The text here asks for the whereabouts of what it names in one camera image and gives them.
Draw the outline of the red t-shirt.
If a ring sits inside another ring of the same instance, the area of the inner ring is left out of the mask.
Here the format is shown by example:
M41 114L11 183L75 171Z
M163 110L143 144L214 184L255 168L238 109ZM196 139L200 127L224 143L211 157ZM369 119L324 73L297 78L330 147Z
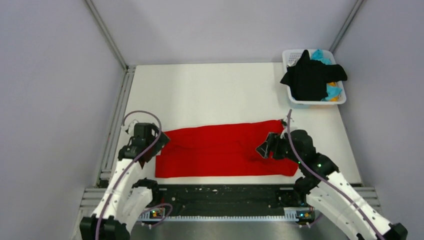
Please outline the red t-shirt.
M155 158L155 177L293 177L298 163L263 158L256 151L269 133L283 130L282 122L273 119L166 131L170 141Z

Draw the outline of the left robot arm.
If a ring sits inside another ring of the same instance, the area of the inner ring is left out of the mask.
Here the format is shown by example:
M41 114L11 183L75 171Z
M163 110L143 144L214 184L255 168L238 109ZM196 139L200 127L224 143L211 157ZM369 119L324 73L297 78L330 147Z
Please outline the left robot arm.
M79 223L83 240L128 240L147 206L160 202L158 183L143 175L143 168L170 139L154 123L133 121L129 141L118 152L115 172L90 216Z

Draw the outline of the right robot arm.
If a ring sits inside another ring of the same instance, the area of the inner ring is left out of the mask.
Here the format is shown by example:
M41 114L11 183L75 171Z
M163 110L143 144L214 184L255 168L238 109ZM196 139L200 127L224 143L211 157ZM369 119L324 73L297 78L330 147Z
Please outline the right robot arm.
M408 230L378 213L346 180L339 167L316 150L305 130L270 132L256 151L263 158L297 163L303 176L293 186L294 202L318 210L350 240L407 238Z

